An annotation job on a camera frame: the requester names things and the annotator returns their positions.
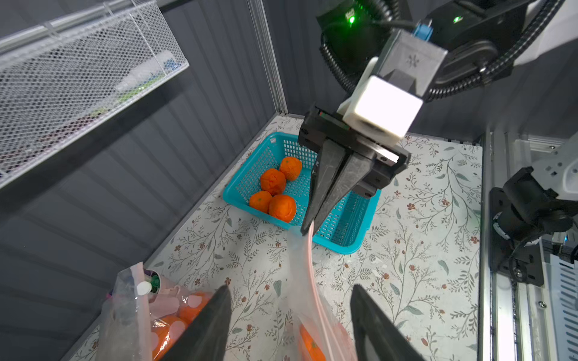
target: blue plastic basket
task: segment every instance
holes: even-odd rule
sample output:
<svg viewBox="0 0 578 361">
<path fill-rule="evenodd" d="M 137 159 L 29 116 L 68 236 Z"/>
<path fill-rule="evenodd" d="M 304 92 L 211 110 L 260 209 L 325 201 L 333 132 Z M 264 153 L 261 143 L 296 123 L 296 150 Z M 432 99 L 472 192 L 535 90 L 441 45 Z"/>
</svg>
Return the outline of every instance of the blue plastic basket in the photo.
<svg viewBox="0 0 578 361">
<path fill-rule="evenodd" d="M 249 206 L 251 196 L 261 190 L 261 175 L 270 168 L 278 169 L 285 157 L 296 157 L 303 163 L 301 175 L 293 182 L 287 181 L 284 192 L 293 197 L 297 203 L 297 214 L 291 223 L 273 218 Z M 301 227 L 309 203 L 311 168 L 316 158 L 317 153 L 299 145 L 296 135 L 273 133 L 255 149 L 235 174 L 225 189 L 223 199 L 281 228 Z M 317 234 L 313 236 L 313 241 L 340 254 L 356 252 L 363 243 L 365 232 L 371 226 L 380 194 L 381 191 L 377 191 L 373 198 L 365 199 L 349 192 L 333 208 Z"/>
</svg>

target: floral pattern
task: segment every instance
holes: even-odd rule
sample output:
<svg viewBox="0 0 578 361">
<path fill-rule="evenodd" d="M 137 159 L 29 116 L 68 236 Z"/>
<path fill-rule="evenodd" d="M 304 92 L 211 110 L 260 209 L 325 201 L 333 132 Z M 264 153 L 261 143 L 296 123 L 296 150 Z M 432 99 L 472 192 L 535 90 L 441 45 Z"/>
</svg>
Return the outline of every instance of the floral pattern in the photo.
<svg viewBox="0 0 578 361">
<path fill-rule="evenodd" d="M 176 236 L 149 264 L 190 289 L 229 286 L 226 360 L 263 361 L 291 344 L 283 285 L 286 231 L 226 204 L 227 183 L 273 132 L 297 134 L 302 119 L 276 117 Z M 351 333 L 349 300 L 361 284 L 426 360 L 476 357 L 481 147 L 422 136 L 400 146 L 407 170 L 383 189 L 361 249 L 339 255 L 314 245 L 317 285 Z M 95 330 L 71 360 L 91 360 Z"/>
</svg>

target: metal shelf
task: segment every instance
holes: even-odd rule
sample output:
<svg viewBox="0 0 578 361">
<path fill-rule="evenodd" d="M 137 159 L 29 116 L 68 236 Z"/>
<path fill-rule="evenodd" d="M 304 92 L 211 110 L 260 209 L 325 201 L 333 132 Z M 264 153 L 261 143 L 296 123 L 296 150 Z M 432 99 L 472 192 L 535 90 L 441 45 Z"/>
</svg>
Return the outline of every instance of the metal shelf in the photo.
<svg viewBox="0 0 578 361">
<path fill-rule="evenodd" d="M 155 1 L 67 19 L 0 40 L 0 188 L 188 67 Z"/>
</svg>

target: pink plastic bag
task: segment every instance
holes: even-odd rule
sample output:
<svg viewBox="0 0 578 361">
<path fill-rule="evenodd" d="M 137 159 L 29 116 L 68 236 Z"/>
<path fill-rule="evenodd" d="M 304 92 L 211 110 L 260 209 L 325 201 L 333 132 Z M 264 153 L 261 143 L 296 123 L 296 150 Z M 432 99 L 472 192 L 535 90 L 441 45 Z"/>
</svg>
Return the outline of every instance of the pink plastic bag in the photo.
<svg viewBox="0 0 578 361">
<path fill-rule="evenodd" d="M 317 289 L 312 239 L 313 225 L 306 236 L 301 235 L 298 227 L 290 229 L 287 249 L 291 278 L 287 301 L 293 311 L 293 324 L 286 326 L 284 338 L 291 335 L 294 342 L 279 349 L 277 360 L 357 361 L 349 334 Z"/>
<path fill-rule="evenodd" d="M 159 280 L 154 288 L 151 274 Z M 160 360 L 211 297 L 145 270 L 142 262 L 120 271 L 102 306 L 96 361 Z"/>
</svg>

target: corrugated metal wall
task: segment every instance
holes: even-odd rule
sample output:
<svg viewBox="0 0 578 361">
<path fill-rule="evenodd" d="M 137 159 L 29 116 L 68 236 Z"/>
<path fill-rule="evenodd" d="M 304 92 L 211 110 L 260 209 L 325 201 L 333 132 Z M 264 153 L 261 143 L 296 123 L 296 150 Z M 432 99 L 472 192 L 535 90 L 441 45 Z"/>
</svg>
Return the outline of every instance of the corrugated metal wall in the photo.
<svg viewBox="0 0 578 361">
<path fill-rule="evenodd" d="M 448 0 L 409 0 L 414 19 Z M 324 0 L 264 0 L 273 46 L 290 113 L 304 114 L 316 102 L 337 109 L 345 92 L 319 53 L 315 19 Z M 578 131 L 578 40 L 486 88 L 425 105 L 410 131 L 457 140 L 473 140 L 487 124 L 508 131 L 567 138 Z"/>
<path fill-rule="evenodd" d="M 96 0 L 11 0 L 0 36 Z M 274 114 L 245 1 L 163 9 L 190 67 L 0 190 L 0 359 L 58 360 Z"/>
</svg>

